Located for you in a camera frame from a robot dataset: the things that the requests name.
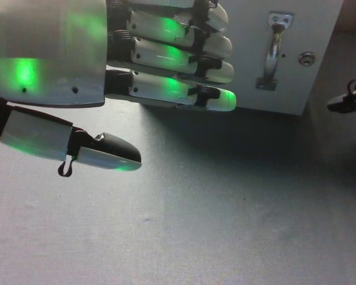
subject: round metal lock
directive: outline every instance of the round metal lock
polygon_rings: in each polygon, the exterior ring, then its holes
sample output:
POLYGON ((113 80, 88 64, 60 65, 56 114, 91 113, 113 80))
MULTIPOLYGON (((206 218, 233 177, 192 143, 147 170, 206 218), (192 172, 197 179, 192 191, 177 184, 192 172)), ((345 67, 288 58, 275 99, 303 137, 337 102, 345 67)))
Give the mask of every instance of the round metal lock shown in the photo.
POLYGON ((310 67, 316 62, 316 56, 313 52, 304 52, 299 56, 299 63, 305 67, 310 67))

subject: metal handle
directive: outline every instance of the metal handle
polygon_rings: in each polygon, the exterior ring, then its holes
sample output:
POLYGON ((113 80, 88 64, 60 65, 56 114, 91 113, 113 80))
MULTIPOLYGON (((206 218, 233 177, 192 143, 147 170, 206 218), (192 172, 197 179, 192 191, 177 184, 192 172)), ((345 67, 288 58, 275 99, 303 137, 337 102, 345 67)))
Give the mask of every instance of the metal handle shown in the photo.
POLYGON ((284 31, 290 28, 293 21, 293 15, 271 13, 269 24, 273 30, 273 40, 266 57, 265 71, 263 78, 258 78, 256 88, 261 90, 274 91, 278 81, 274 79, 275 72, 278 67, 279 52, 281 50, 281 42, 284 31))

